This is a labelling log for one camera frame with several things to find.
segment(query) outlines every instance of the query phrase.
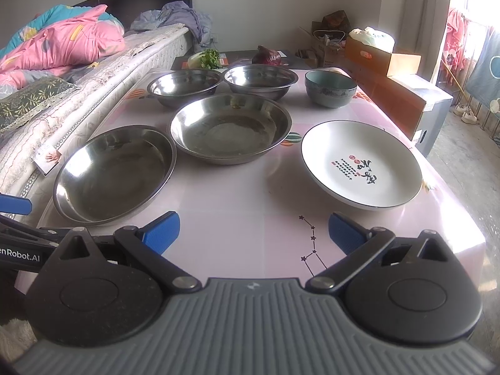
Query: red onion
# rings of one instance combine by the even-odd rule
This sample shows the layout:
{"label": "red onion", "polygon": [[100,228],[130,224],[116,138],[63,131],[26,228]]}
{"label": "red onion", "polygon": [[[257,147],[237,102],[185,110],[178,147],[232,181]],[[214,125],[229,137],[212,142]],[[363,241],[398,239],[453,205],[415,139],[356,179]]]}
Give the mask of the red onion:
{"label": "red onion", "polygon": [[272,49],[267,49],[259,45],[257,47],[258,52],[253,57],[252,63],[260,63],[262,65],[272,65],[279,66],[281,65],[281,56],[278,51],[274,51]]}

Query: shoe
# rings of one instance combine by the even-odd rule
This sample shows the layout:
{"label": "shoe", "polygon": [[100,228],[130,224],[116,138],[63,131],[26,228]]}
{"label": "shoe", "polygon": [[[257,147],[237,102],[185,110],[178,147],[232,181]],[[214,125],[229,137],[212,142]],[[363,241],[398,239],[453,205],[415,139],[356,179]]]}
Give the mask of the shoe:
{"label": "shoe", "polygon": [[463,104],[457,104],[457,106],[453,109],[453,113],[455,115],[458,115],[459,117],[462,117],[464,112],[467,111],[467,106]]}
{"label": "shoe", "polygon": [[466,124],[474,125],[478,123],[478,118],[474,115],[473,111],[468,108],[462,115],[462,121]]}

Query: white plastic bag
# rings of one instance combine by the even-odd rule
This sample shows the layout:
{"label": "white plastic bag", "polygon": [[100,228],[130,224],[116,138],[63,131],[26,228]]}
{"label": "white plastic bag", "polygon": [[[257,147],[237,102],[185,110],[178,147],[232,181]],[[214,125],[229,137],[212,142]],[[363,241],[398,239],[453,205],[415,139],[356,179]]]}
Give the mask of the white plastic bag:
{"label": "white plastic bag", "polygon": [[365,45],[374,46],[388,53],[392,53],[394,50],[395,42],[393,37],[385,32],[377,31],[370,27],[367,27],[364,31],[361,29],[353,29],[349,32],[349,36]]}

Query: bed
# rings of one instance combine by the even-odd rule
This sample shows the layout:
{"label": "bed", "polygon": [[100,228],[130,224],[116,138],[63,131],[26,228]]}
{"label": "bed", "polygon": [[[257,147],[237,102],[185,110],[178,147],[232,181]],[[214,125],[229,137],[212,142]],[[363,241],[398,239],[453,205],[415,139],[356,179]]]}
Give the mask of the bed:
{"label": "bed", "polygon": [[[136,16],[176,0],[87,0],[78,5],[108,5],[127,29]],[[190,7],[192,0],[184,0]],[[184,24],[129,35],[124,51],[109,56],[76,82],[76,89],[39,116],[0,138],[0,193],[31,200],[30,215],[8,215],[36,225],[52,196],[53,183],[65,159],[79,149],[125,93],[151,68],[170,69],[177,56],[192,46]],[[31,156],[48,143],[61,154],[58,166],[47,176],[38,171]]]}

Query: metal screw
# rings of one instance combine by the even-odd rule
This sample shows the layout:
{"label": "metal screw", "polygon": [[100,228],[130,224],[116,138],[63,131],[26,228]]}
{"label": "metal screw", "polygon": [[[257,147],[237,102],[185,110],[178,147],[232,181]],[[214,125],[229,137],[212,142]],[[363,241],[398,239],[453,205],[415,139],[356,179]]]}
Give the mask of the metal screw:
{"label": "metal screw", "polygon": [[179,289],[193,289],[198,281],[194,277],[176,277],[172,284]]}
{"label": "metal screw", "polygon": [[331,289],[335,286],[335,282],[329,277],[314,277],[311,279],[311,286],[316,289]]}

